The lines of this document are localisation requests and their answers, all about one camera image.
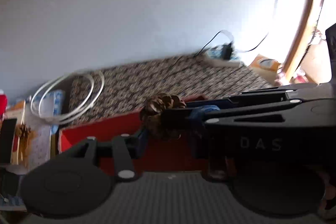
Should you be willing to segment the brown pine cone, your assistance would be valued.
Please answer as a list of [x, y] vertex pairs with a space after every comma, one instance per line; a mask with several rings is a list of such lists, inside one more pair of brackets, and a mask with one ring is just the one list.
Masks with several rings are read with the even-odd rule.
[[176, 130], [168, 129], [168, 126], [164, 125], [161, 115], [165, 110], [184, 109], [185, 107], [186, 103], [179, 96], [159, 93], [145, 101], [139, 112], [139, 119], [142, 126], [152, 136], [160, 139], [178, 139], [181, 135]]

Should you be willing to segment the red open box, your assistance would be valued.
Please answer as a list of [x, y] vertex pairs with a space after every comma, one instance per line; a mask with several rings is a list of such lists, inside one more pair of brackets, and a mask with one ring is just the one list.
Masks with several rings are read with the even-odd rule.
[[[195, 101], [204, 101], [204, 99], [191, 97], [184, 102], [187, 104]], [[59, 135], [60, 153], [89, 136], [96, 137], [98, 141], [110, 141], [122, 134], [145, 134], [147, 142], [142, 156], [133, 160], [137, 172], [183, 172], [204, 169], [206, 160], [203, 155], [204, 138], [201, 136], [202, 118], [211, 110], [217, 110], [218, 107], [206, 105], [165, 110], [161, 119], [168, 129], [176, 130], [181, 135], [178, 139], [160, 139], [152, 136], [139, 119], [142, 108], [62, 129]], [[99, 161], [102, 170], [107, 174], [113, 173], [108, 167], [111, 162], [112, 159], [109, 158], [102, 158]]]

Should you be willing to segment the yellow tissue pack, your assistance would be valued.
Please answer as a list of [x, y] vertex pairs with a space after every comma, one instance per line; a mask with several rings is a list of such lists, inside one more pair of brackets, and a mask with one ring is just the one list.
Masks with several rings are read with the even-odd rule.
[[280, 65], [281, 64], [277, 60], [269, 59], [262, 55], [257, 55], [249, 67], [276, 73]]

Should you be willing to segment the patterned black white tablecloth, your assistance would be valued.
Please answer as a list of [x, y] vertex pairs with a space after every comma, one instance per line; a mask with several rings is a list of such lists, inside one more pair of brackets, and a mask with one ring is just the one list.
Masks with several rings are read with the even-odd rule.
[[72, 121], [78, 125], [140, 108], [146, 98], [158, 93], [209, 99], [224, 98], [271, 85], [243, 65], [239, 68], [213, 67], [200, 56], [167, 59], [102, 69], [105, 85], [94, 106]]

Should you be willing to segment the white power strip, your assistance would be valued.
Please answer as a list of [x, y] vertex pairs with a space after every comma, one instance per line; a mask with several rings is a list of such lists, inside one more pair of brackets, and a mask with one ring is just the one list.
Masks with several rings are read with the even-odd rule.
[[218, 58], [212, 58], [209, 57], [208, 55], [204, 55], [203, 60], [209, 65], [212, 65], [213, 67], [221, 67], [221, 68], [239, 68], [244, 65], [239, 60], [223, 60]]

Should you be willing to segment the black plug adapter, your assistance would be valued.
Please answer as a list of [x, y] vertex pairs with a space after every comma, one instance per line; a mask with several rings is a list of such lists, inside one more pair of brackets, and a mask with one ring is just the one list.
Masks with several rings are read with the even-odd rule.
[[230, 42], [228, 44], [224, 44], [222, 47], [222, 59], [223, 60], [230, 60], [233, 52], [232, 48], [233, 42]]

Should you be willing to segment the wooden door frame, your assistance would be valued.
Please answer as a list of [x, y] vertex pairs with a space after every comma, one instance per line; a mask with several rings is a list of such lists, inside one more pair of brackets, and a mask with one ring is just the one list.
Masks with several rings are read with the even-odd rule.
[[324, 1], [306, 0], [297, 33], [282, 66], [282, 75], [286, 82], [291, 81], [305, 55], [308, 45], [314, 40]]

